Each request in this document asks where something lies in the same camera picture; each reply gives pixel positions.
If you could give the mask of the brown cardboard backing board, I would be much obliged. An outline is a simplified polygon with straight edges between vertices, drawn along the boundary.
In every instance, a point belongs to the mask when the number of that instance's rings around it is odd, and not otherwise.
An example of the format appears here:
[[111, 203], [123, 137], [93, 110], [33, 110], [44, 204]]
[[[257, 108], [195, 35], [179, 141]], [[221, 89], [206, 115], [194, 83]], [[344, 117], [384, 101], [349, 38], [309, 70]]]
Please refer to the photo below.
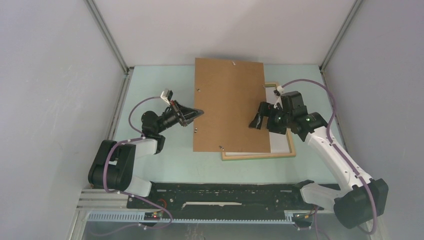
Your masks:
[[266, 101], [261, 62], [196, 58], [194, 107], [195, 152], [269, 153], [267, 130], [249, 128], [261, 102]]

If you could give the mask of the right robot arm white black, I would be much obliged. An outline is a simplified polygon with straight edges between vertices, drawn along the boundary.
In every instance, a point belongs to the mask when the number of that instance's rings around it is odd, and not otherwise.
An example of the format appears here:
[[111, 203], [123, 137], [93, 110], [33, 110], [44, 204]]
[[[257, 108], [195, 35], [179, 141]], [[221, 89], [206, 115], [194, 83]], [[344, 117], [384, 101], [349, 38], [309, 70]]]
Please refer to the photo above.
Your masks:
[[304, 209], [309, 204], [332, 211], [347, 229], [375, 220], [385, 212], [389, 186], [382, 179], [373, 179], [344, 150], [330, 130], [330, 124], [318, 112], [309, 113], [298, 91], [283, 94], [275, 91], [275, 103], [261, 102], [251, 129], [261, 129], [267, 118], [270, 133], [284, 135], [291, 131], [313, 149], [334, 176], [339, 189], [332, 189], [312, 180], [294, 185], [291, 204]]

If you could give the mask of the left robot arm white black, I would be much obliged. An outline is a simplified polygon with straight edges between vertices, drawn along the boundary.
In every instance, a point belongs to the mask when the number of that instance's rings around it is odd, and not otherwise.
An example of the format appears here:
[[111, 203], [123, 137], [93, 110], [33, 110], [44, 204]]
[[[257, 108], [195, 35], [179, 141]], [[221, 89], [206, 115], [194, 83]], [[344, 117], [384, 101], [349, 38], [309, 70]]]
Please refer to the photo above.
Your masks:
[[145, 208], [153, 208], [158, 202], [158, 194], [151, 190], [153, 182], [133, 174], [136, 158], [161, 153], [166, 141], [161, 134], [163, 131], [176, 124], [186, 127], [203, 114], [203, 110], [186, 107], [176, 100], [169, 100], [161, 115], [146, 111], [141, 116], [140, 137], [101, 142], [88, 172], [88, 182], [108, 193], [137, 195]]

